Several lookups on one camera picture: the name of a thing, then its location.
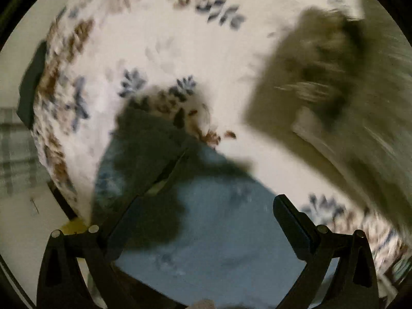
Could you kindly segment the blue denim jeans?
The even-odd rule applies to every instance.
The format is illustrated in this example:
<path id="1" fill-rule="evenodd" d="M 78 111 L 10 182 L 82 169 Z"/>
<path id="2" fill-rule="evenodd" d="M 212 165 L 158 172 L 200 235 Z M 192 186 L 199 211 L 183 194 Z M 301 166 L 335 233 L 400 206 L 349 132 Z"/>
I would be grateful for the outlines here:
<path id="1" fill-rule="evenodd" d="M 115 264 L 175 301 L 275 308 L 304 269 L 273 215 L 271 191 L 171 122 L 130 106 L 98 165 L 93 223 L 137 195 L 153 201 L 136 213 Z"/>

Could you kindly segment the grey window curtain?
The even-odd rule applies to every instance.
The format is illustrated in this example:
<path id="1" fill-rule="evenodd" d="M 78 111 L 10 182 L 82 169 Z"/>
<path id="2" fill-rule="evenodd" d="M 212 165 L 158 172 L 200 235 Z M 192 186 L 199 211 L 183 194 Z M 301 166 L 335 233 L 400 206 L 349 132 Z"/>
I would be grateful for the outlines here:
<path id="1" fill-rule="evenodd" d="M 1 108 L 1 197 L 47 183 L 30 131 L 13 108 Z"/>

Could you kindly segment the floral white bed blanket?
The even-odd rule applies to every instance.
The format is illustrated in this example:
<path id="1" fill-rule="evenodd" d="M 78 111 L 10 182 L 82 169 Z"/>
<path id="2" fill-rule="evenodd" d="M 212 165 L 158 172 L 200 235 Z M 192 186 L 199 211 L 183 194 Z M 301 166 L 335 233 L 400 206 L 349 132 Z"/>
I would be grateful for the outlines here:
<path id="1" fill-rule="evenodd" d="M 133 106 L 286 194 L 316 224 L 363 230 L 379 277 L 407 269 L 411 239 L 245 120 L 271 47 L 312 7 L 362 17 L 360 0 L 70 0 L 47 35 L 33 138 L 76 214 L 94 224 L 98 165 L 117 115 Z"/>

